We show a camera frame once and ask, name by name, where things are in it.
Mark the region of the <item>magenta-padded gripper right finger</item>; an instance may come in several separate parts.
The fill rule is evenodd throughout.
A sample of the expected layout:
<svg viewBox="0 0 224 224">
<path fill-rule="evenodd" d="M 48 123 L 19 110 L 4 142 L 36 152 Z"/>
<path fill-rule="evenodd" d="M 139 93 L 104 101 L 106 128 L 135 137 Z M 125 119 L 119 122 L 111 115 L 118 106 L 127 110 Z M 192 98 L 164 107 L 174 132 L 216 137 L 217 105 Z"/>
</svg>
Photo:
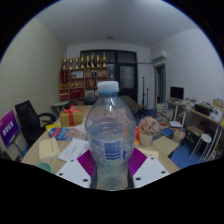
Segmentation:
<svg viewBox="0 0 224 224">
<path fill-rule="evenodd" d="M 156 157 L 146 156 L 138 149 L 133 150 L 129 170 L 135 188 L 141 188 L 169 175 Z"/>
</svg>

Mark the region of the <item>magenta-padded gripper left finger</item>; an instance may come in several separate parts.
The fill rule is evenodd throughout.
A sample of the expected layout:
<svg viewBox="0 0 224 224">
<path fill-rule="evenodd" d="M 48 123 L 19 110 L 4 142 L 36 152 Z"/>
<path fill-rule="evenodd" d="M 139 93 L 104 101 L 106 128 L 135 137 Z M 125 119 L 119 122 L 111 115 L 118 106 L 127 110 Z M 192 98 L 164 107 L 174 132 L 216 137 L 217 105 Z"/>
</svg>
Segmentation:
<svg viewBox="0 0 224 224">
<path fill-rule="evenodd" d="M 86 151 L 77 159 L 67 161 L 56 175 L 84 188 L 97 186 L 95 163 L 90 151 Z"/>
</svg>

